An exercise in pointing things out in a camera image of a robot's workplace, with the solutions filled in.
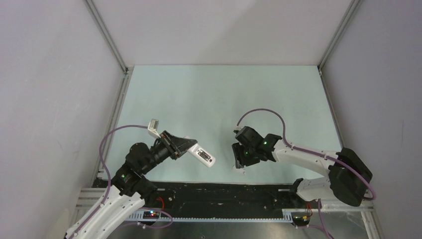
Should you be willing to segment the white remote control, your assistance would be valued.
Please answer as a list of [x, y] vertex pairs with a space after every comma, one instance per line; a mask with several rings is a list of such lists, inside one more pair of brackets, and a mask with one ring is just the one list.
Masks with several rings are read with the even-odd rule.
[[216, 162], [216, 158], [200, 146], [197, 140], [193, 146], [189, 147], [187, 152], [208, 168], [212, 167]]

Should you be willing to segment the white battery cover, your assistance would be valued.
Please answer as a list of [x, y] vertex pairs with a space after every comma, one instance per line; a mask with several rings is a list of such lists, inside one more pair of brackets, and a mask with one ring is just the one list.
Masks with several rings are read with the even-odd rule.
[[235, 165], [232, 167], [232, 170], [236, 173], [245, 175], [246, 171], [243, 168], [237, 168]]

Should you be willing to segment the AAA battery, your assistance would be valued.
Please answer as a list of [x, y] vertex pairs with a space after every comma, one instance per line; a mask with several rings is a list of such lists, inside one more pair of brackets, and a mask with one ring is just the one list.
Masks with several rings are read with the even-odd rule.
[[197, 151], [197, 154], [198, 154], [199, 157], [201, 157], [206, 162], [209, 162], [212, 159], [212, 157], [208, 153], [206, 153], [204, 150], [202, 150], [202, 149], [199, 149]]

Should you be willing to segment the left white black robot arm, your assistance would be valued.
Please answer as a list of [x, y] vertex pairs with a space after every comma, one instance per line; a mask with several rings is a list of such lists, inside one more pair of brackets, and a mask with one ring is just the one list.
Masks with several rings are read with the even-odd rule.
[[178, 159], [197, 140], [174, 136], [163, 131], [149, 147], [135, 143], [116, 171], [105, 192], [65, 234], [67, 239], [105, 239], [139, 208], [152, 207], [157, 201], [157, 187], [145, 175], [167, 158]]

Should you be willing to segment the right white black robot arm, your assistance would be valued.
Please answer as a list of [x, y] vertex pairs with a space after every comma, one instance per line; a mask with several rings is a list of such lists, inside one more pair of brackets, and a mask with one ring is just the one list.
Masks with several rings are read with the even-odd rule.
[[272, 161], [321, 175], [316, 179], [299, 178], [293, 183], [289, 191], [292, 206], [301, 208], [312, 200], [337, 199], [358, 207], [369, 200], [366, 193], [373, 174], [352, 149], [315, 151], [289, 143], [279, 135], [269, 133], [262, 137], [249, 126], [237, 127], [233, 132], [237, 141], [232, 145], [237, 169]]

